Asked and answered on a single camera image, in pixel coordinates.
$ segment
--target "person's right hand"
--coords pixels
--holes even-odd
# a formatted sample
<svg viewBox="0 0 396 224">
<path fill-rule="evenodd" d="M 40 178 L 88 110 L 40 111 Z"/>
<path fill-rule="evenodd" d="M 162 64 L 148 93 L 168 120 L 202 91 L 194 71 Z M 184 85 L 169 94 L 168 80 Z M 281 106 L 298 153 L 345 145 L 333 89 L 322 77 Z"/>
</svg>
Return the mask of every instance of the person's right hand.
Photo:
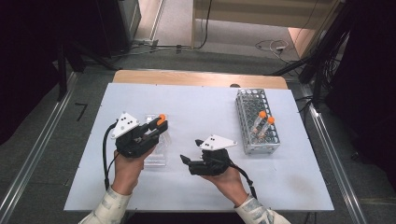
<svg viewBox="0 0 396 224">
<path fill-rule="evenodd" d="M 235 207 L 239 207 L 248 198 L 239 171 L 232 167 L 228 167 L 221 175 L 202 175 L 202 178 L 212 182 Z"/>
<path fill-rule="evenodd" d="M 151 154 L 155 147 L 139 158 L 125 158 L 117 150 L 114 151 L 115 177 L 111 186 L 114 191 L 122 195 L 130 195 L 136 187 L 140 172 L 145 165 L 145 158 Z"/>
</svg>

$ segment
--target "test tube rack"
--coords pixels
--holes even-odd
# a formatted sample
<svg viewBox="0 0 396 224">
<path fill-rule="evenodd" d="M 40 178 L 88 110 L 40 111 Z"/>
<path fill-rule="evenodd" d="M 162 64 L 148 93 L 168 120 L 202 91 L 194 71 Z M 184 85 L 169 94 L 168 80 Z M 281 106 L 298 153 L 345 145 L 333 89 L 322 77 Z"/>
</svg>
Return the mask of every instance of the test tube rack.
<svg viewBox="0 0 396 224">
<path fill-rule="evenodd" d="M 262 139 L 250 133 L 254 120 L 260 111 L 272 117 L 264 89 L 240 89 L 236 95 L 236 109 L 242 131 L 245 154 L 272 154 L 280 146 L 276 131 L 276 121 L 270 126 Z"/>
</svg>

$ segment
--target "table surface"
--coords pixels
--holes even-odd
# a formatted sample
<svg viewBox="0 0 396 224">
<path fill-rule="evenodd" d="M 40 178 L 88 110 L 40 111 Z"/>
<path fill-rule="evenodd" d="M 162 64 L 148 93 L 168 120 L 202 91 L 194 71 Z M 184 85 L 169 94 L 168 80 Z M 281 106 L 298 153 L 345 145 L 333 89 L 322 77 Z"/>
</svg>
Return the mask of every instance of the table surface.
<svg viewBox="0 0 396 224">
<path fill-rule="evenodd" d="M 157 75 L 166 73 L 149 72 Z M 177 77 L 183 78 L 190 75 L 177 73 Z M 105 192 L 102 139 L 106 128 L 122 111 L 127 111 L 140 120 L 144 120 L 146 114 L 167 114 L 167 132 L 172 139 L 172 144 L 166 149 L 166 166 L 145 168 L 128 205 L 129 210 L 233 211 L 231 203 L 212 184 L 199 176 L 190 175 L 188 167 L 179 157 L 183 154 L 192 160 L 200 160 L 201 150 L 194 140 L 205 140 L 212 133 L 238 142 L 238 146 L 228 148 L 230 157 L 254 181 L 259 200 L 264 205 L 275 210 L 333 210 L 332 201 L 289 90 L 265 90 L 272 113 L 276 117 L 281 146 L 272 155 L 249 156 L 245 155 L 242 148 L 242 136 L 234 104 L 237 88 L 200 85 L 109 84 L 64 210 L 90 211 L 100 202 Z M 114 141 L 108 140 L 108 158 L 112 157 L 112 148 Z"/>
</svg>

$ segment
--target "test tube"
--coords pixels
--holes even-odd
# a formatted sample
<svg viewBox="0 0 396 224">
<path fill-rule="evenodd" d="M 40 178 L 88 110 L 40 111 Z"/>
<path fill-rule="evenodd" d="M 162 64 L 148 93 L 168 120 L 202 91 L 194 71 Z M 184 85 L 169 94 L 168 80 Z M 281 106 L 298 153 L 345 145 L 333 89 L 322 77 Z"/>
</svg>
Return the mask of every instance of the test tube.
<svg viewBox="0 0 396 224">
<path fill-rule="evenodd" d="M 251 133 L 257 133 L 259 131 L 258 127 L 259 127 L 260 123 L 265 119 L 266 116 L 267 116 L 267 113 L 265 113 L 265 111 L 260 111 L 257 118 L 254 120 L 253 126 L 251 127 L 251 130 L 250 130 Z"/>
<path fill-rule="evenodd" d="M 268 128 L 275 122 L 274 117 L 269 117 L 267 121 L 265 121 L 264 125 L 262 126 L 262 130 L 259 132 L 259 138 L 265 137 L 265 132 L 267 132 Z"/>
</svg>

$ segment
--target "gray floor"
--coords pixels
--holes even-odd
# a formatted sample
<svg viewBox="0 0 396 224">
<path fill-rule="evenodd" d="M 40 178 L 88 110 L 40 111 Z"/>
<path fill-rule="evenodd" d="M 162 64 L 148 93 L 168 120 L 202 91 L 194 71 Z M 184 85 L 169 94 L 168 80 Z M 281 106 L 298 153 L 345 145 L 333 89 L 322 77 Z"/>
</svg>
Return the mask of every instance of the gray floor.
<svg viewBox="0 0 396 224">
<path fill-rule="evenodd" d="M 274 59 L 263 60 L 258 57 L 194 51 L 176 54 L 172 50 L 123 57 L 116 61 L 116 65 L 125 69 L 171 69 L 251 75 L 266 74 L 284 66 L 282 62 Z M 63 208 L 106 84 L 111 82 L 113 76 L 114 72 L 107 71 L 97 64 L 89 65 L 84 74 L 78 74 L 74 93 L 9 223 L 77 223 L 87 215 L 64 212 Z M 299 83 L 293 81 L 295 78 L 289 75 L 285 75 L 285 78 L 289 80 L 288 85 L 294 96 L 301 97 L 301 87 Z M 0 193 L 2 195 L 35 143 L 54 106 L 56 96 L 57 88 L 43 99 L 14 136 L 0 146 Z M 75 103 L 88 104 L 80 121 L 77 119 L 81 107 Z M 373 165 L 362 164 L 349 158 L 354 150 L 348 142 L 348 135 L 342 122 L 330 111 L 325 110 L 323 116 L 358 197 L 360 199 L 394 198 L 395 192 L 381 170 Z M 306 117 L 306 130 L 313 149 L 316 151 L 323 177 L 328 182 L 327 187 L 335 208 L 333 212 L 318 213 L 318 223 L 352 223 L 327 156 L 323 151 L 318 132 L 309 115 Z M 368 223 L 394 223 L 396 221 L 394 204 L 370 203 L 367 200 L 366 202 L 368 203 L 363 203 L 362 208 Z M 282 213 L 282 215 L 292 223 L 302 223 L 306 213 Z"/>
<path fill-rule="evenodd" d="M 165 8 L 168 10 L 162 14 L 156 37 L 160 39 L 162 45 L 189 45 L 191 28 L 186 26 L 191 22 L 175 20 L 177 17 L 172 15 L 182 17 L 189 15 L 190 12 L 179 11 L 180 13 L 175 14 L 172 9 L 177 10 L 177 0 L 165 3 L 167 4 Z M 197 34 L 199 34 L 200 22 L 198 21 L 196 24 Z M 124 69 L 167 69 L 248 75 L 269 74 L 285 66 L 285 62 L 275 57 L 272 52 L 258 50 L 254 47 L 254 44 L 261 40 L 283 39 L 290 41 L 285 29 L 266 27 L 267 32 L 264 32 L 263 27 L 244 28 L 242 25 L 239 28 L 242 29 L 242 32 L 240 29 L 230 32 L 230 29 L 221 30 L 218 22 L 210 23 L 210 38 L 205 48 L 199 52 L 186 50 L 177 54 L 175 50 L 168 49 L 154 53 L 128 55 L 112 60 L 112 62 Z M 138 49 L 133 50 L 132 53 L 147 50 L 149 49 Z M 282 52 L 281 55 L 287 60 L 298 60 L 292 48 Z M 101 65 L 92 61 L 87 61 L 87 65 L 85 72 L 78 74 L 75 90 L 12 213 L 9 223 L 78 223 L 87 215 L 86 213 L 64 212 L 63 209 L 101 104 L 106 84 L 111 82 L 114 77 L 113 71 L 108 71 Z M 293 71 L 283 77 L 288 81 L 288 86 L 294 97 L 299 98 L 303 96 L 303 93 L 295 75 L 296 73 Z M 35 140 L 45 126 L 55 106 L 57 91 L 58 88 L 55 87 L 26 118 L 12 138 L 0 146 L 0 195 L 2 197 L 21 169 Z M 77 119 L 82 108 L 76 103 L 88 105 L 79 121 Z M 302 108 L 305 102 L 297 102 L 297 104 Z M 354 149 L 349 143 L 348 133 L 343 122 L 334 116 L 325 105 L 322 108 L 322 116 L 332 142 L 356 195 L 361 201 L 361 207 L 368 223 L 396 223 L 394 202 L 396 194 L 390 187 L 384 172 L 372 164 L 363 164 L 350 159 Z M 353 223 L 313 120 L 309 114 L 305 118 L 303 116 L 303 119 L 306 120 L 306 131 L 316 152 L 323 177 L 328 183 L 327 187 L 335 209 L 332 212 L 319 212 L 318 223 Z M 303 223 L 306 213 L 282 213 L 282 215 L 291 223 Z"/>
</svg>

